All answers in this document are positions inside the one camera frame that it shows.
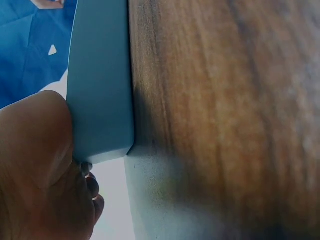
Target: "white surface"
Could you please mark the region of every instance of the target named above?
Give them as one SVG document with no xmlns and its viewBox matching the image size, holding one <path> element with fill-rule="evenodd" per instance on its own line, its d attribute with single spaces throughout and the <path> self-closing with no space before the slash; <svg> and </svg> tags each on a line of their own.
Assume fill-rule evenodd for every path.
<svg viewBox="0 0 320 240">
<path fill-rule="evenodd" d="M 41 91 L 53 90 L 66 99 L 67 83 L 68 70 L 60 81 L 51 83 Z M 94 165 L 92 173 L 99 182 L 105 208 L 91 240 L 135 240 L 124 159 Z"/>
<path fill-rule="evenodd" d="M 56 49 L 56 46 L 55 45 L 51 45 L 48 55 L 51 56 L 53 54 L 56 54 L 57 52 L 58 51 Z"/>
</svg>

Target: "light blue object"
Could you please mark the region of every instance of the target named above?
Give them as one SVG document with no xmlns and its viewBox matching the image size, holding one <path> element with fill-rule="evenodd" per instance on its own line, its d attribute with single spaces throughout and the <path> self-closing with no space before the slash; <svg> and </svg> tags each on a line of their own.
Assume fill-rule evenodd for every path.
<svg viewBox="0 0 320 240">
<path fill-rule="evenodd" d="M 67 103 L 74 157 L 124 157 L 134 143 L 127 0 L 79 0 L 71 38 Z"/>
</svg>

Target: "skin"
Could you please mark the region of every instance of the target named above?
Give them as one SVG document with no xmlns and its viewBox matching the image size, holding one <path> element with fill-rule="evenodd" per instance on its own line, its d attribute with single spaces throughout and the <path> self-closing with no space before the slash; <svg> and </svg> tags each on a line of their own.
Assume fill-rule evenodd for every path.
<svg viewBox="0 0 320 240">
<path fill-rule="evenodd" d="M 63 9 L 64 8 L 64 1 L 63 0 L 30 0 L 38 9 L 45 10 L 45 9 Z"/>
<path fill-rule="evenodd" d="M 73 160 L 72 133 L 53 91 L 0 110 L 0 239 L 90 239 L 105 203 L 90 165 Z"/>
</svg>

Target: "wood grain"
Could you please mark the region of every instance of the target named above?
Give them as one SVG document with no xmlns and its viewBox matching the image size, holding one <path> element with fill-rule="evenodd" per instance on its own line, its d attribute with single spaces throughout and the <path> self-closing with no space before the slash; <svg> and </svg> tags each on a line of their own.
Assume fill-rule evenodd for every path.
<svg viewBox="0 0 320 240">
<path fill-rule="evenodd" d="M 223 227 L 206 239 L 320 238 L 320 1 L 129 0 L 129 14 L 125 164 L 144 238 L 148 196 L 209 212 Z"/>
</svg>

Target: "blue fabric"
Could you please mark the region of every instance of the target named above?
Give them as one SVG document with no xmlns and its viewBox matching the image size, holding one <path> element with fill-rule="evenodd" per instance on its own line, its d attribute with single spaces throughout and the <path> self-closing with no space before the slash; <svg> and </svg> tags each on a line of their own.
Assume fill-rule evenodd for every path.
<svg viewBox="0 0 320 240">
<path fill-rule="evenodd" d="M 76 5 L 38 10 L 30 0 L 0 0 L 0 109 L 61 79 Z M 49 56 L 52 45 L 57 53 Z"/>
</svg>

